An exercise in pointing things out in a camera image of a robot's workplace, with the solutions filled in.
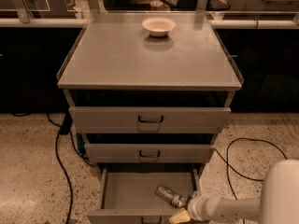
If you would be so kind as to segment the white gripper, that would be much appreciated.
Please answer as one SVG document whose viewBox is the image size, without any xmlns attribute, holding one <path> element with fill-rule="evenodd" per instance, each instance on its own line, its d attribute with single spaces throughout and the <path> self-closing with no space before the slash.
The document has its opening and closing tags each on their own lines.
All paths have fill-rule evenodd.
<svg viewBox="0 0 299 224">
<path fill-rule="evenodd" d="M 169 218 L 171 224 L 181 224 L 192 219 L 198 221 L 210 221 L 214 218 L 215 202 L 213 198 L 200 196 L 199 191 L 194 191 L 187 210 L 181 209 Z"/>
</svg>

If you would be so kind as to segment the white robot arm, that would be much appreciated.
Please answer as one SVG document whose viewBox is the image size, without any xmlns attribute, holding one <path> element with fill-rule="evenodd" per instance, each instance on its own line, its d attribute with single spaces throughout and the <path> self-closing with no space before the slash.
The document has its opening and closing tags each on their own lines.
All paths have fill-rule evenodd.
<svg viewBox="0 0 299 224">
<path fill-rule="evenodd" d="M 235 224 L 239 219 L 258 224 L 299 224 L 299 161 L 285 160 L 273 165 L 263 181 L 260 198 L 205 198 L 195 192 L 187 208 L 177 211 L 169 221 Z"/>
</svg>

